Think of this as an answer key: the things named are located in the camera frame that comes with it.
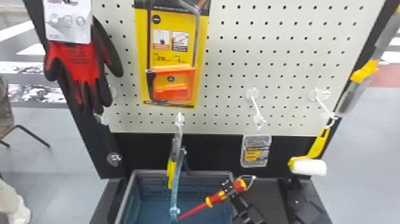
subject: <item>paint roller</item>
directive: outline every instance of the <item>paint roller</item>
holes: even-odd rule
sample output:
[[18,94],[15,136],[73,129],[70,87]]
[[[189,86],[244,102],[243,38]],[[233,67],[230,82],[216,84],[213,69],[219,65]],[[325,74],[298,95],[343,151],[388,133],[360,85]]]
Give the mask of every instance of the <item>paint roller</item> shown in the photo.
[[320,134],[316,137],[307,155],[297,156],[290,158],[287,165],[290,171],[299,175],[318,175],[325,176],[327,172],[326,163],[317,158],[324,149],[325,143],[328,139],[330,127],[325,127],[321,130]]

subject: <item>pegboard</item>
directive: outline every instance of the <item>pegboard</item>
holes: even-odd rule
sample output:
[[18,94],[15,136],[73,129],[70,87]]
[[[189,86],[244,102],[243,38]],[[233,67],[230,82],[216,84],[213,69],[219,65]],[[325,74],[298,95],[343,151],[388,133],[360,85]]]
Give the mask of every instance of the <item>pegboard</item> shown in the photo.
[[143,105],[136,65],[133,0],[93,2],[124,65],[122,78],[108,75],[116,90],[106,109],[112,132],[173,133],[178,112],[185,133],[257,132],[255,109],[245,92],[260,91],[257,104],[267,120],[261,133],[316,136],[327,119],[308,93],[332,94],[332,110],[385,1],[212,0],[198,107]]

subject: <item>product label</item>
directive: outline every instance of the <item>product label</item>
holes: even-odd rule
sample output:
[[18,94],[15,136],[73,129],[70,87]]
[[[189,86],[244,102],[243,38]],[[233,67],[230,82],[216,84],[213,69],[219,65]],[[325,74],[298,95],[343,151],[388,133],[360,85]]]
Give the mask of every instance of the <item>product label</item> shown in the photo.
[[173,31],[172,32],[172,50],[187,52],[189,45],[189,33]]
[[43,0],[47,40],[90,43],[91,0]]
[[169,30],[153,30],[153,49],[167,51],[170,49]]
[[271,145],[270,135],[245,135],[242,142],[243,167],[266,166]]

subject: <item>gray floor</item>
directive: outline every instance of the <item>gray floor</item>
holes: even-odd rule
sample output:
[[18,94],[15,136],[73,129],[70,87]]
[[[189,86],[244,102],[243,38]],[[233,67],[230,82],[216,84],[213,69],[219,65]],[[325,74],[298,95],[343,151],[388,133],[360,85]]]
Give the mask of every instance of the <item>gray floor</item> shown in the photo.
[[107,182],[99,179],[69,111],[14,108],[14,114],[16,123],[52,145],[47,149],[15,130],[4,139],[12,148],[0,147],[0,171],[32,208],[32,224],[89,223]]
[[400,89],[368,88],[344,118],[313,182],[333,223],[399,223]]

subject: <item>work glove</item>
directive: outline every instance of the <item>work glove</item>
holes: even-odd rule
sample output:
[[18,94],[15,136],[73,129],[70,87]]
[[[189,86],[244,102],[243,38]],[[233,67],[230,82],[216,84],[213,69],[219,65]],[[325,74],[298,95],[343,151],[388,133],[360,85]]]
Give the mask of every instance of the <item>work glove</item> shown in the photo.
[[89,44],[49,41],[44,71],[49,81],[66,76],[63,78],[79,110],[102,114],[103,106],[113,102],[104,63],[116,77],[122,77],[123,67],[115,46],[95,17],[91,34]]

